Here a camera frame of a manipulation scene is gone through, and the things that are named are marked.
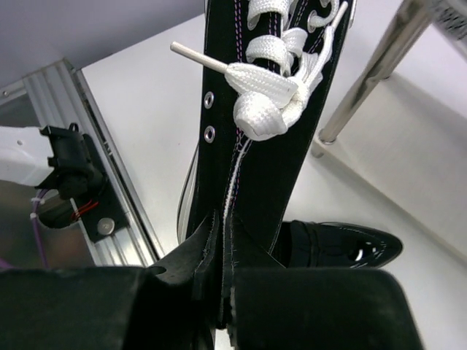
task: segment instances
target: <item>white table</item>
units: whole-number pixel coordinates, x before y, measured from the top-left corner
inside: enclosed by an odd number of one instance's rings
[[[371,18],[359,11],[356,21]],[[177,40],[201,51],[203,24],[202,17],[195,18],[83,69],[165,253],[177,245],[177,205],[201,107],[201,67],[169,52],[169,44]],[[373,26],[382,32],[386,24]],[[333,91],[345,93],[353,78],[338,77]],[[329,101],[336,103],[335,96]],[[397,206],[331,159],[310,155],[285,216],[353,222],[396,234],[404,252],[386,269],[404,288],[426,349],[467,349],[467,269]]]

